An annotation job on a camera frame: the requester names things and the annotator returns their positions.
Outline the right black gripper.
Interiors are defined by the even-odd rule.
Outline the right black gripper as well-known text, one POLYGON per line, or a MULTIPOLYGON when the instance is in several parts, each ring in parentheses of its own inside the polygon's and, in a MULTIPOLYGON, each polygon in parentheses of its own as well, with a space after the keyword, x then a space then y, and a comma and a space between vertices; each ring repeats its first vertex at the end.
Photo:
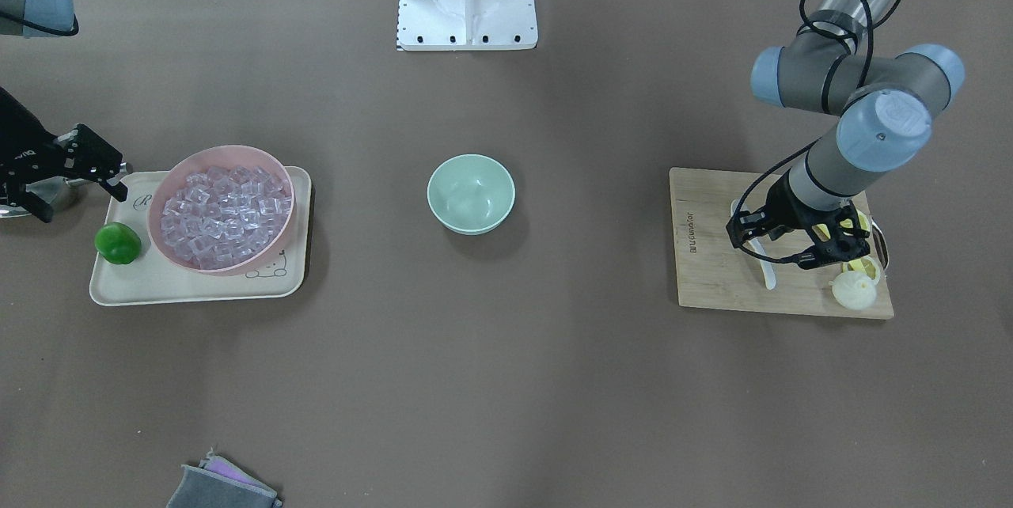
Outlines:
MULTIPOLYGON (((1 90, 2 182, 33 184, 51 177, 97 183, 116 202, 127 201, 122 182, 123 154, 94 130, 79 123, 55 136, 35 115, 6 90, 1 90)), ((44 223, 54 217, 54 186, 23 186, 17 207, 44 223)))

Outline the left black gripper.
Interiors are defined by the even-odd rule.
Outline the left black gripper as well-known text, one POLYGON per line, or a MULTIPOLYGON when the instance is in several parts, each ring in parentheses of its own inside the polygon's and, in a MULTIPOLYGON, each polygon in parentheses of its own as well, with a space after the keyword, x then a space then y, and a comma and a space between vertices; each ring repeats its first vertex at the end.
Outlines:
POLYGON ((796 197, 786 175, 769 188, 766 201, 759 210, 746 211, 742 208, 753 189, 770 175, 767 172, 757 177, 732 205, 734 211, 727 223, 732 248, 760 260, 760 256, 746 248, 748 240, 769 237, 771 241, 777 241, 782 235, 802 231, 810 238, 811 246, 785 258, 767 256, 765 259, 777 265, 791 263, 803 270, 813 270, 871 255, 868 242, 871 233, 862 228, 858 210, 850 199, 844 199, 843 204, 828 211, 815 209, 796 197))

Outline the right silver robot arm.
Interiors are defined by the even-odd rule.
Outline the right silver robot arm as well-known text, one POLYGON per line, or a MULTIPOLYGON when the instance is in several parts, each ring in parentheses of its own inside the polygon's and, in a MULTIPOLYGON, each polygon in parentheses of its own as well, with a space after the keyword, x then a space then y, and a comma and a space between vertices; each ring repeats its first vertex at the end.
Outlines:
MULTIPOLYGON (((73 0, 2 0, 2 35, 72 38, 80 31, 73 0)), ((4 218, 49 223, 73 183, 95 183, 127 200, 122 152, 83 123, 55 135, 17 98, 1 90, 1 200, 4 218)))

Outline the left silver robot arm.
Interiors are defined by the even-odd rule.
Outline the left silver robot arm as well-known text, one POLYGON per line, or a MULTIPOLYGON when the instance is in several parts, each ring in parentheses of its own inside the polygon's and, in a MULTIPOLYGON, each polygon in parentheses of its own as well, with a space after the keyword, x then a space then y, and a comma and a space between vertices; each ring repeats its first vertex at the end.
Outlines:
POLYGON ((941 45, 916 45, 891 59, 873 55, 876 29, 898 3, 824 0, 814 11, 800 6, 795 39, 757 56, 750 88, 758 100, 838 122, 784 159, 787 170, 762 207, 735 205, 727 223, 732 248, 759 258, 750 241, 802 231, 811 246, 781 258, 782 265, 811 270, 871 252, 871 231, 862 226, 854 198, 918 154, 934 119, 966 79, 958 54, 941 45))

